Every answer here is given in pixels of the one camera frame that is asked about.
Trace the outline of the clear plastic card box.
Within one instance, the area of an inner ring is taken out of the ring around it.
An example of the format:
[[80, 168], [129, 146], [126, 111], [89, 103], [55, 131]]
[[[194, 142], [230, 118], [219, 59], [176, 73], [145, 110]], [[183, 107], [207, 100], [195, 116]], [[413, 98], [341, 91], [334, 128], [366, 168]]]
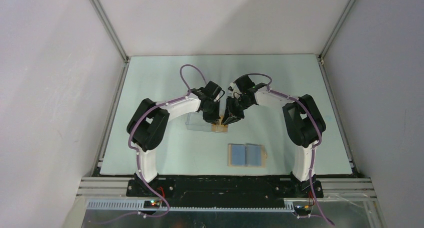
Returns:
[[212, 124], [203, 119], [202, 113], [189, 113], [185, 122], [186, 128], [190, 131], [212, 132]]

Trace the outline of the tan leather card holder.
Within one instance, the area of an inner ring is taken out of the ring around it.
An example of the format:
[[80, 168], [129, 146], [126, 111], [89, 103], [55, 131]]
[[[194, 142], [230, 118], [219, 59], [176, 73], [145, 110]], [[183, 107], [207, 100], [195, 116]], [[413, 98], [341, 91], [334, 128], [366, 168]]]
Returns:
[[263, 145], [229, 144], [227, 154], [229, 167], [266, 167], [268, 155]]

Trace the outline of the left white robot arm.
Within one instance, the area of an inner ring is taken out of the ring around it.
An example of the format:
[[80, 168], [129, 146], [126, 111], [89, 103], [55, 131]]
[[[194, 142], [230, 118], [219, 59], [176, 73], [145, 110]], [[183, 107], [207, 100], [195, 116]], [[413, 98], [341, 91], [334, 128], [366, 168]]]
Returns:
[[139, 104], [130, 119], [126, 131], [129, 133], [128, 146], [136, 151], [136, 175], [141, 179], [138, 189], [145, 196], [153, 196], [158, 190], [154, 178], [158, 175], [156, 152], [168, 122], [189, 113], [201, 113], [205, 122], [220, 124], [220, 99], [225, 94], [216, 83], [209, 81], [206, 86], [190, 89], [185, 96], [155, 102], [149, 98]]

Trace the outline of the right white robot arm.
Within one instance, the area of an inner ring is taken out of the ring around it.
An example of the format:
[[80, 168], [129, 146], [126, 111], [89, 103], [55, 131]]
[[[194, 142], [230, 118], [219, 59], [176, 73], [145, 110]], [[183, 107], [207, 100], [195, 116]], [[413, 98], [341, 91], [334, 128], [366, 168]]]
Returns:
[[298, 146], [295, 153], [291, 192], [304, 197], [311, 190], [309, 183], [315, 175], [315, 149], [322, 142], [325, 121], [312, 96], [286, 95], [271, 89], [270, 83], [255, 84], [249, 74], [237, 78], [229, 85], [230, 96], [222, 125], [229, 125], [245, 117], [244, 111], [253, 105], [275, 108], [282, 112], [290, 140]]

